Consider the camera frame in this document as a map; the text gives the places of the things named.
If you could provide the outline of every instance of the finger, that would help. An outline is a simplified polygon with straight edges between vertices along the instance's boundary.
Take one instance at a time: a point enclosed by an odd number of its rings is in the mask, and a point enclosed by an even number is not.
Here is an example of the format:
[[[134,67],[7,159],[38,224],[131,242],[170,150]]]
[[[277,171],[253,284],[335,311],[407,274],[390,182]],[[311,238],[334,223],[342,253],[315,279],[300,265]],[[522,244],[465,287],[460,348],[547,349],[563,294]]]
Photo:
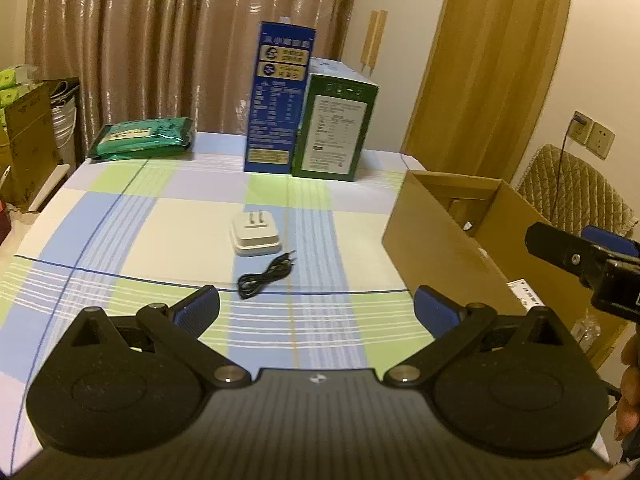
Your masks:
[[[640,368],[630,366],[622,374],[620,393],[631,406],[640,404]]]
[[[616,428],[620,433],[616,440],[621,440],[627,433],[633,431],[640,422],[640,410],[631,406],[624,398],[620,399],[616,408]]]
[[[620,354],[620,360],[623,365],[638,365],[638,335],[634,334],[634,336],[626,342],[625,347],[622,349],[622,354]]]

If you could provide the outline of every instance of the table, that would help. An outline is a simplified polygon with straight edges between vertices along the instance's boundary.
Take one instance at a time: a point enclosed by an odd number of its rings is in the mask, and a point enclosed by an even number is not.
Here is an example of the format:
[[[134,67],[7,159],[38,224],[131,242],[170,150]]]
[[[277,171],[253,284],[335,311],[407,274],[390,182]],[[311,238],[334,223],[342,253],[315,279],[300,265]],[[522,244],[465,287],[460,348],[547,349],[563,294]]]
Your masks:
[[[20,245],[0,282],[0,469],[39,450],[26,385],[78,311],[132,315],[206,283],[220,316],[201,341],[253,375],[261,367],[363,368],[379,375],[428,344],[380,240],[407,169],[364,150],[356,182],[244,173],[244,137],[196,134],[175,158],[84,163]],[[236,279],[273,258],[235,256],[242,211],[270,211],[296,266],[242,301]]]

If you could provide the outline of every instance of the audio cable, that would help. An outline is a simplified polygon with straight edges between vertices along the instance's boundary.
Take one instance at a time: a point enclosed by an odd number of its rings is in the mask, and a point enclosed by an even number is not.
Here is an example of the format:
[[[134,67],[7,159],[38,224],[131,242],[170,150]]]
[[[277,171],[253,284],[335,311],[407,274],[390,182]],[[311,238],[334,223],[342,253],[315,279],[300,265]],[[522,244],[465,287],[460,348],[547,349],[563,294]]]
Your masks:
[[[269,283],[277,282],[290,275],[295,258],[290,256],[296,251],[284,253],[275,258],[261,274],[243,274],[238,278],[238,296],[248,300],[260,294]]]

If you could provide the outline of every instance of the green box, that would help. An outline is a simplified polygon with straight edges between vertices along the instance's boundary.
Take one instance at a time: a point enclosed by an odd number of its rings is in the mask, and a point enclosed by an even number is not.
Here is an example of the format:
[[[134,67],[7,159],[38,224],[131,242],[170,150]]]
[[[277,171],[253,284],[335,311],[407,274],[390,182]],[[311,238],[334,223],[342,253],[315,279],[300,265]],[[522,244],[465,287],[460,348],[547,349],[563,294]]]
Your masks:
[[[344,63],[312,58],[291,174],[353,181],[377,95]]]

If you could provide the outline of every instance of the box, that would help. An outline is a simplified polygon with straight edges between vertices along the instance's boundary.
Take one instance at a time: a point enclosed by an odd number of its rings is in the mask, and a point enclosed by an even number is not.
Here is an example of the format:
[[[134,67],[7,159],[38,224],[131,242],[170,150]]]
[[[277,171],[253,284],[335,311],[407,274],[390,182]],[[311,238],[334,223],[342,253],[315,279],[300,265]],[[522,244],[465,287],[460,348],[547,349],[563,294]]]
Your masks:
[[[291,174],[353,181],[377,95],[344,63],[312,58]]]
[[[58,165],[58,150],[46,86],[39,86],[4,109],[0,128],[0,174],[11,166],[2,198],[26,210]]]
[[[244,170],[290,173],[316,32],[263,22],[255,57]]]
[[[569,329],[589,309],[602,328],[587,352],[597,368],[627,322],[592,307],[577,276],[527,252],[525,233],[535,222],[546,220],[502,180],[408,171],[382,243],[411,294],[429,285],[462,305],[521,315],[506,284],[524,279]]]

